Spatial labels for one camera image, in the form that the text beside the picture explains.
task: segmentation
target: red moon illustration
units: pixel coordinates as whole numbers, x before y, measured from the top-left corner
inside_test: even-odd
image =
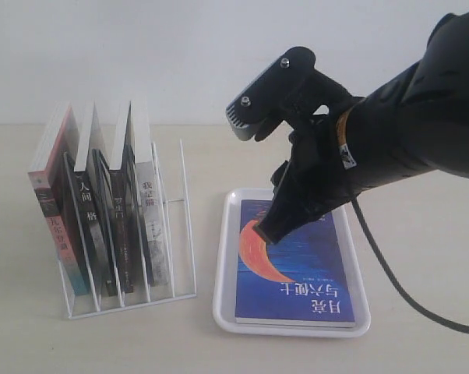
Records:
[[[240,257],[243,263],[255,274],[268,281],[290,283],[289,277],[284,276],[270,262],[267,256],[266,243],[253,231],[257,221],[248,222],[240,234]]]

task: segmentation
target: book stand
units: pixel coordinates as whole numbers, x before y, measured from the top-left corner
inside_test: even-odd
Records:
[[[95,262],[88,256],[86,246],[83,244],[87,273],[89,274],[91,292],[88,295],[76,296],[65,272],[62,261],[58,256],[58,268],[62,278],[63,297],[66,305],[66,317],[68,319],[80,319],[89,316],[99,316],[110,312],[119,312],[128,309],[156,305],[165,302],[173,302],[196,296],[196,272],[194,264],[192,223],[189,208],[188,182],[186,178],[185,157],[182,141],[179,141],[181,155],[182,196],[169,198],[164,185],[163,170],[157,155],[156,144],[152,143],[153,161],[156,167],[156,185],[161,212],[162,227],[165,230],[165,252],[168,264],[169,281],[165,285],[149,285],[148,274],[145,266],[145,253],[143,241],[139,240],[140,258],[136,261],[136,269],[139,269],[135,282],[134,292],[126,294],[121,290],[118,268],[113,262],[117,283],[117,295],[109,296],[101,285],[101,271],[95,266]]]

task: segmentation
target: white tray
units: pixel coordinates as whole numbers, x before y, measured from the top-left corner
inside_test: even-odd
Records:
[[[363,287],[361,272],[356,258],[351,232],[345,209],[333,211],[337,227],[338,242],[344,262],[349,292],[352,299],[356,326],[333,328],[317,326],[278,326],[235,321],[236,274],[238,266],[238,245],[241,201],[244,199],[271,200],[271,189],[236,189],[226,196],[217,257],[216,283],[213,293],[213,317],[224,330],[232,333],[253,333],[262,335],[284,335],[299,337],[359,337],[371,322],[369,306]]]

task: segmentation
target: white wall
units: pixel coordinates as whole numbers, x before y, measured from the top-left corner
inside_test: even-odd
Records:
[[[224,108],[286,49],[368,94],[418,60],[469,0],[0,1],[0,123],[43,122],[94,99],[104,123],[145,94],[156,123],[225,123]]]

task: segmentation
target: blue book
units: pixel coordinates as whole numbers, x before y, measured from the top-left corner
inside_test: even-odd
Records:
[[[238,323],[355,326],[332,213],[277,245],[252,230],[267,200],[242,200],[235,318]]]

